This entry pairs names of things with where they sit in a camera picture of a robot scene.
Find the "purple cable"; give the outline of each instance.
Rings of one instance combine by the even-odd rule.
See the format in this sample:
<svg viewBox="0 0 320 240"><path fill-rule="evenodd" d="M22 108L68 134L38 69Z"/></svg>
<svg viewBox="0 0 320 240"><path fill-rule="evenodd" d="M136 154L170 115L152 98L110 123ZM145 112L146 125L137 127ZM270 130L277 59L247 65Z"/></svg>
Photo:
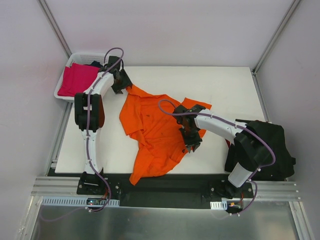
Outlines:
<svg viewBox="0 0 320 240"><path fill-rule="evenodd" d="M106 187L108 188L108 196L109 196L109 197L108 197L108 200L105 202L105 204L104 204L102 207L100 207L100 208L98 208L98 209L92 209L92 210L91 210L92 212L98 212L98 211L100 211L100 210L102 210L102 209L105 208L105 206L106 206L106 205L109 203L109 201L111 200L111 189L110 189L110 186L109 186L108 182L105 180L105 178L104 178L103 176L101 176L98 171L96 171L96 169L95 169L94 166L92 165L91 159L90 159L90 154L89 154L89 137L90 137L90 135L89 135L89 126L90 126L90 95L91 95L91 93L93 92L93 90L95 89L96 85L99 83L99 81L100 81L114 66L116 66L116 65L122 60L122 58L123 58L123 56L124 56L124 54L125 54L124 50L123 50L122 48L120 48L120 47L113 47L113 48L109 49L109 50L106 52L106 54L104 55L104 59L103 59L104 63L106 62L106 57L107 57L108 53L110 53L112 50L116 50L116 49L122 51L122 54L121 54L120 58L119 58L111 67L109 67L109 68L101 75L101 77L99 77L99 78L95 81L95 83L94 83L93 86L92 86L92 89L91 89L91 90L89 91L89 93L88 93L88 98L87 98L87 106L88 106L88 109L87 109L87 119L86 119L86 136L87 136L87 139L86 139L86 155L87 155L87 159L89 160L90 167L92 168L92 170L94 171L94 173L97 174L98 177L103 180L103 182L105 183Z"/></svg>
<svg viewBox="0 0 320 240"><path fill-rule="evenodd" d="M224 123L226 123L226 124L229 124L229 125L231 125L231 126L233 126L233 127L240 128L240 129L248 132L249 134L251 134L252 136L254 136L260 143L262 143L263 146L265 146L266 149L268 149L268 151L270 152L270 154L271 154L271 156L272 156L272 162L271 162L270 164L265 164L265 165L259 166L259 167L249 176L249 178L248 178L249 180L256 174L256 172L258 171L258 169L263 168L263 167L267 167L267 166L271 166L271 165L273 165L273 164L276 162L276 155L275 155L274 151L271 149L271 147L269 147L269 145L268 145L265 141L263 141L258 135L256 135L253 131L247 129L246 127L243 127L243 126L240 126L240 125L236 125L234 122L230 122L230 121L225 120L225 119L223 119L223 118L221 118L221 117L219 117L219 116L215 116L215 115L213 115L213 114L208 114L208 113L201 113L201 112L170 113L170 112L166 112L165 110L163 110L163 109L161 108L161 103L162 103L162 102L168 102L168 103L170 103L172 106L174 106L174 108L176 108L176 106L175 106L175 104L174 104L172 101L170 101L170 100L168 100L168 99L162 99L162 100L160 100L160 101L158 102L158 107L159 107L159 109L160 109L163 113L165 113L165 114L167 114L167 115L171 115L171 116L201 115L201 116L206 116L206 117L210 117L210 118L213 118L213 119L217 119L217 120L222 121L222 122L224 122ZM256 199L257 194L258 194L258 185L257 185L257 183L256 183L255 181L252 181L252 180L251 180L250 182L255 185L254 195L253 195L253 198L252 198L251 202L241 211L241 213L242 213L243 211L247 210L248 207L250 207L250 206L252 205L252 203L254 202L254 200Z"/></svg>
<svg viewBox="0 0 320 240"><path fill-rule="evenodd" d="M108 205L109 201L111 200L111 189L110 186L108 184L108 182L105 180L105 178L103 176L101 176L97 170L95 170L94 166L92 165L92 162L89 161L90 167L92 168L92 170L94 171L95 174L98 175L99 178L102 179L102 181L104 182L104 184L106 185L106 187L108 188L108 200L105 201L105 204L102 205L102 207L98 208L98 209L91 209L92 212L99 212L100 210L104 209L105 206Z"/></svg>
<svg viewBox="0 0 320 240"><path fill-rule="evenodd" d="M97 86L97 84L100 82L100 80L102 79L102 77L104 77L104 76L105 76L114 66L116 66L116 65L121 61L121 59L123 58L123 56L124 56L124 54L125 54L124 50L123 50L121 47L113 47L113 48L109 49L109 50L106 52L106 54L104 55L104 59L103 59L104 63L106 63L106 57L107 57L108 53L110 53L112 50L116 50L116 49L122 51L121 57L120 57L111 67L109 67L109 68L102 74L101 77L99 77L99 78L95 81L95 83L94 83L93 86L92 86L92 89L91 89L91 90L89 91L89 93L88 93L88 99L87 99L88 111L87 111L87 119L86 119L86 135L87 135L87 137L90 137L90 136L89 136L89 126L90 126L90 95L92 94L93 89Z"/></svg>
<svg viewBox="0 0 320 240"><path fill-rule="evenodd" d="M54 219L45 219L43 216L42 216L42 208L43 206L41 206L40 208L40 211L39 211L39 218L44 221L44 222L47 222L47 223L52 223L52 222L55 222L55 221L58 221L60 219L63 219L67 216L69 216L70 214L73 214L74 212L80 210L80 209L85 209L83 206L82 207L77 207L75 209L73 209L72 211L69 211L68 213L66 213L65 215L62 215L62 216L59 216L57 218L54 218Z"/></svg>

